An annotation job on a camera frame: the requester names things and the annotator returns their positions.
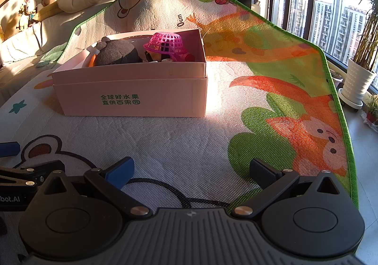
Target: cartoon giraffe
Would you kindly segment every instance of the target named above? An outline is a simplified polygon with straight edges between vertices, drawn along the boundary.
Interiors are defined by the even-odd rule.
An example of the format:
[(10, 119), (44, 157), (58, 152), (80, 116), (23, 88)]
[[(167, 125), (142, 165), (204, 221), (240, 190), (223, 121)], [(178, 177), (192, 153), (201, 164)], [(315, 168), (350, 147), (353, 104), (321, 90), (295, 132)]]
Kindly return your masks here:
[[(299, 41), (297, 44), (272, 49), (254, 46), (265, 39), (251, 28), (264, 24), (264, 21), (239, 6), (235, 13), (220, 17), (207, 25), (200, 23), (195, 13), (186, 20), (202, 30), (206, 58), (210, 61), (273, 62), (319, 53), (313, 47)], [(270, 31), (272, 37), (273, 32), (278, 32), (273, 28)]]

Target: cartoon play mat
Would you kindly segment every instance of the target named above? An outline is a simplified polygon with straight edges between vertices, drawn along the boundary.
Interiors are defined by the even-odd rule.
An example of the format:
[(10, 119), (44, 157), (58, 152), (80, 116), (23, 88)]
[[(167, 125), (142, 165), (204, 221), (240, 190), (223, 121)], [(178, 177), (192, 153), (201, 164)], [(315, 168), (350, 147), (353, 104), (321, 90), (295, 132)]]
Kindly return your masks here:
[[(68, 175), (81, 175), (131, 156), (136, 171), (123, 191), (153, 210), (230, 208), (259, 192), (248, 169), (259, 157), (302, 175), (331, 170), (358, 203), (352, 145), (324, 53), (236, 0), (116, 0), (76, 27), (58, 63), (105, 35), (172, 28), (201, 30), (205, 118), (64, 116), (53, 70), (45, 71), (0, 108), (0, 141), (22, 149), (1, 165), (59, 159)], [(20, 214), (1, 214), (8, 234), (0, 246), (9, 248), (1, 264), (26, 254), (17, 236)]]

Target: potted plant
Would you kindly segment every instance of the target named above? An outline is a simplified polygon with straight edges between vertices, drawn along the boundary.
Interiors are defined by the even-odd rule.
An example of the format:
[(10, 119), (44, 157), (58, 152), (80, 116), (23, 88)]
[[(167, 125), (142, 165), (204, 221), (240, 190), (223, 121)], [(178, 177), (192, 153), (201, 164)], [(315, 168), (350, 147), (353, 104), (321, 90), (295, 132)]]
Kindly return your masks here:
[(367, 112), (366, 118), (371, 123), (376, 122), (378, 118), (378, 95), (371, 96), (367, 104), (367, 110), (368, 112)]
[(335, 84), (335, 88), (337, 88), (337, 86), (343, 81), (343, 77), (339, 73), (333, 71), (332, 69), (330, 69), (330, 72), (333, 83)]
[(378, 47), (378, 0), (369, 0), (372, 8), (353, 59), (348, 61), (347, 77), (339, 97), (355, 109), (362, 107), (362, 98), (376, 77), (374, 72)]

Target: green mat border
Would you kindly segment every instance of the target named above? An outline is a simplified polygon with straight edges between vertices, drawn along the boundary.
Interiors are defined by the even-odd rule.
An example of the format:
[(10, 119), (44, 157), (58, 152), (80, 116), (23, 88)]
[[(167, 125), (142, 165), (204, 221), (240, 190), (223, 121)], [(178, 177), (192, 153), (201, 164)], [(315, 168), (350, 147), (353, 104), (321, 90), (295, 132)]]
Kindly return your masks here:
[[(284, 32), (286, 33), (287, 35), (290, 35), (300, 41), (302, 41), (303, 43), (313, 47), (314, 49), (316, 49), (320, 55), (321, 55), (321, 58), (322, 58), (322, 62), (323, 62), (323, 69), (324, 69), (324, 72), (326, 74), (326, 77), (329, 81), (328, 85), (330, 86), (330, 90), (331, 90), (331, 94), (332, 94), (332, 97), (335, 101), (335, 105), (336, 105), (336, 110), (337, 110), (337, 113), (339, 115), (339, 119), (340, 119), (340, 123), (341, 123), (341, 128), (343, 130), (343, 140), (344, 140), (344, 144), (346, 146), (346, 149), (347, 149), (347, 159), (348, 159), (348, 171), (349, 171), (349, 183), (350, 183), (350, 196), (354, 202), (354, 204), (356, 205), (356, 207), (358, 208), (358, 188), (357, 188), (357, 174), (356, 174), (356, 164), (355, 164), (355, 160), (354, 160), (354, 155), (353, 155), (353, 147), (352, 147), (352, 141), (350, 139), (350, 135), (349, 135), (349, 131), (348, 131), (348, 126), (347, 126), (347, 122), (345, 120), (345, 116), (344, 116), (344, 112), (343, 112), (343, 109), (341, 108), (341, 104), (340, 104), (340, 100), (339, 100), (339, 97), (337, 95), (337, 92), (336, 92), (336, 88), (335, 88), (335, 85), (333, 84), (332, 82), (332, 76), (331, 76), (331, 72), (329, 70), (329, 67), (328, 67), (328, 63), (327, 63), (327, 60), (326, 60), (326, 55), (324, 54), (324, 51), (318, 47), (317, 45), (301, 38), (301, 37), (298, 37), (298, 36), (295, 36), (293, 35), (292, 33), (286, 31), (286, 30), (283, 30), (282, 28), (278, 27), (277, 25), (273, 24), (272, 22), (268, 21), (267, 19), (265, 19), (264, 17), (262, 17), (261, 15), (257, 14), (256, 12), (252, 11), (250, 8), (248, 8), (247, 6), (245, 6), (244, 4), (242, 4), (241, 2), (237, 1), (237, 0), (232, 0), (235, 4), (241, 6), (243, 9), (247, 10), (249, 13), (253, 14), (255, 17), (258, 17), (259, 19), (261, 19), (262, 21), (264, 21), (265, 23), (268, 23), (270, 26), (272, 26), (273, 28), (275, 28), (276, 30), (279, 30), (281, 32)], [(69, 38), (69, 41), (68, 41), (68, 44), (67, 46), (69, 45), (73, 35), (75, 34), (75, 31), (77, 30), (77, 28), (79, 28), (81, 25), (85, 24), (86, 22), (88, 22), (89, 20), (95, 18), (97, 15), (99, 15), (100, 13), (104, 12), (106, 9), (108, 9), (111, 5), (113, 5), (113, 3), (110, 3), (108, 6), (106, 6), (104, 9), (102, 9), (101, 11), (99, 11), (98, 13), (96, 13), (95, 15), (93, 15), (92, 17), (90, 17), (89, 19), (85, 20), (84, 22), (78, 24), (72, 34), (71, 34), (71, 37)]]

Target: blue gripper pad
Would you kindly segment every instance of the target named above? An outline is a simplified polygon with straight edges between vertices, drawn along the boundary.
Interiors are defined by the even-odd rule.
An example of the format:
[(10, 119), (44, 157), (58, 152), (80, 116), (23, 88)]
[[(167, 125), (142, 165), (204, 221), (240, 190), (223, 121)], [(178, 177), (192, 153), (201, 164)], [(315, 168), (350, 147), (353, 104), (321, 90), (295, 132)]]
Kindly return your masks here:
[(105, 169), (101, 175), (107, 182), (121, 189), (134, 176), (134, 170), (134, 160), (131, 157), (125, 157)]
[(0, 142), (0, 157), (14, 156), (20, 153), (20, 144), (14, 142)]

